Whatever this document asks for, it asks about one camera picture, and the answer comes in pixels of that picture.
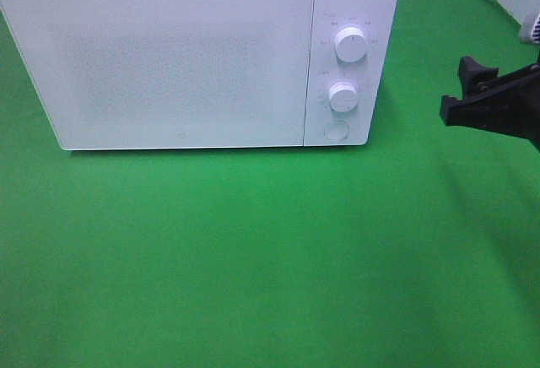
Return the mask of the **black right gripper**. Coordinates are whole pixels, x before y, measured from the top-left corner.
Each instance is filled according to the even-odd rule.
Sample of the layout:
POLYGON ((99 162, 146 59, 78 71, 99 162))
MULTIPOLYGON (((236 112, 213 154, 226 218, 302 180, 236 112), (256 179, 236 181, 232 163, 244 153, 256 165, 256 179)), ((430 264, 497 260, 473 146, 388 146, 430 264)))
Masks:
POLYGON ((443 123, 524 138, 539 150, 539 65, 531 65, 530 70, 518 84, 489 86, 499 69, 461 57, 457 75, 462 98, 441 97, 443 123))

